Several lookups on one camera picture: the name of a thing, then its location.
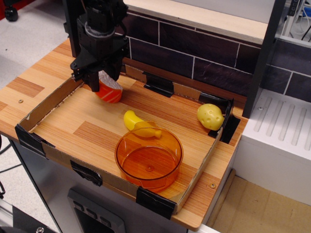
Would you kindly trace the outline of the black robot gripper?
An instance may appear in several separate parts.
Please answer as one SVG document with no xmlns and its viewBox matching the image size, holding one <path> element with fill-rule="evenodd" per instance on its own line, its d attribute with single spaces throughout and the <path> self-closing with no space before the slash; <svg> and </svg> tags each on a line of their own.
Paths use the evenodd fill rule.
<svg viewBox="0 0 311 233">
<path fill-rule="evenodd" d="M 86 80 L 92 92 L 99 92 L 99 71 L 114 81 L 119 79 L 122 60 L 129 52 L 129 40 L 124 35 L 95 38 L 85 32 L 78 33 L 80 52 L 71 63 L 73 79 Z"/>
</svg>

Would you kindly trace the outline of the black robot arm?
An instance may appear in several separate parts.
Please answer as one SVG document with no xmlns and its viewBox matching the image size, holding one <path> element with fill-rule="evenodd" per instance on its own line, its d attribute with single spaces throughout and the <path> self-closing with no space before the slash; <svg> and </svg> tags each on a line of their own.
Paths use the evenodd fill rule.
<svg viewBox="0 0 311 233">
<path fill-rule="evenodd" d="M 63 6 L 64 27 L 74 57 L 72 77 L 98 92 L 100 71 L 117 81 L 129 52 L 122 22 L 128 6 L 122 0 L 65 0 Z"/>
</svg>

